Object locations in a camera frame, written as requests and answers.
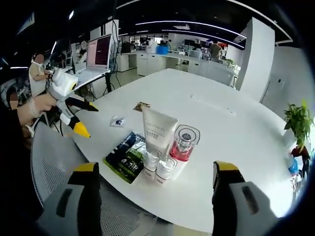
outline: potted plant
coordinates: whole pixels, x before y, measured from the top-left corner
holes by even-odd
[[[284,111],[284,114],[286,115],[286,125],[284,129],[287,131],[291,129],[293,131],[296,144],[298,148],[302,150],[306,138],[310,135],[311,124],[313,124],[310,111],[306,107],[305,102],[303,102],[301,107],[290,104],[289,110]]]

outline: white tube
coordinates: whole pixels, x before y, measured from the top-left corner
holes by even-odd
[[[164,158],[174,136],[178,120],[145,106],[141,107],[147,151]]]

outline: ceiling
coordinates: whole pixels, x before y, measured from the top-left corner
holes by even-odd
[[[137,23],[151,21],[190,21],[206,23],[241,33],[251,17],[256,17],[275,30],[276,41],[287,40],[288,37],[276,26],[259,14],[240,6],[233,0],[194,0],[184,3],[182,0],[52,0],[19,1],[11,0],[2,8],[0,20],[2,22],[2,37],[0,56],[4,57],[10,66],[28,66],[34,52],[51,50],[54,42],[59,39],[74,41],[89,40],[90,30],[108,22],[113,15],[114,4],[119,7],[116,19],[119,19],[119,34],[136,34],[137,31],[148,30],[149,33],[162,33],[162,30],[176,30],[174,25],[180,23],[156,23],[138,25]],[[265,0],[257,3],[252,0],[239,0],[243,4],[263,13],[277,22],[296,41],[292,26],[285,21],[276,5]],[[23,22],[34,12],[35,23],[20,34],[17,32]],[[189,24],[191,32],[204,33],[233,41],[236,34],[226,30]],[[0,60],[0,67],[5,66]]]

